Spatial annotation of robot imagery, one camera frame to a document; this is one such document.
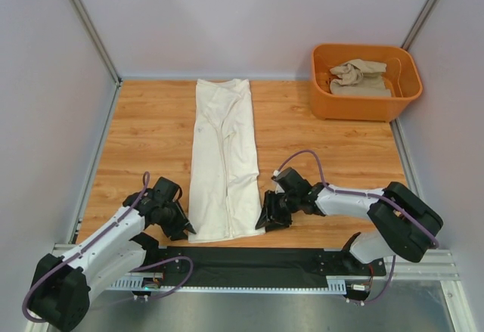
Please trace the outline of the white t shirt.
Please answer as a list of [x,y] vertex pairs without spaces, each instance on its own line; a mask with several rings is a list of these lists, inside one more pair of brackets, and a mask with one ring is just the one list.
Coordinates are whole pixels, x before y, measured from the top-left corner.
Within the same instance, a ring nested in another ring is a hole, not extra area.
[[264,234],[253,102],[248,80],[196,85],[188,216],[191,244]]

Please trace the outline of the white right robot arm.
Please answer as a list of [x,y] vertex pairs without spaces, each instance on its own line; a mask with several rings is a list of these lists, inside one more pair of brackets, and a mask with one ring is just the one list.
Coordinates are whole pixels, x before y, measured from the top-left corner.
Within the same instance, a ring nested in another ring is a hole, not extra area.
[[276,188],[266,191],[256,228],[275,231],[290,227],[292,215],[349,216],[368,220],[375,229],[357,232],[343,247],[340,264],[358,274],[376,259],[399,256],[417,263],[437,246],[442,218],[400,182],[370,190],[347,189],[324,182],[310,184],[295,169],[275,172]]

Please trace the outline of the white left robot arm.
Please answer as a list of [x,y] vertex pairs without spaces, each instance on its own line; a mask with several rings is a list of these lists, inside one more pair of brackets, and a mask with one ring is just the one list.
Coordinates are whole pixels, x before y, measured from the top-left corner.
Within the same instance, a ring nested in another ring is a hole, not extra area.
[[32,323],[49,323],[60,331],[72,331],[90,305],[113,283],[131,272],[154,272],[171,262],[188,263],[183,255],[166,258],[157,239],[146,234],[151,225],[161,227],[170,240],[185,240],[194,229],[179,200],[182,188],[159,178],[129,195],[114,215],[82,243],[60,256],[51,253],[37,263],[31,287],[23,299],[23,316]]

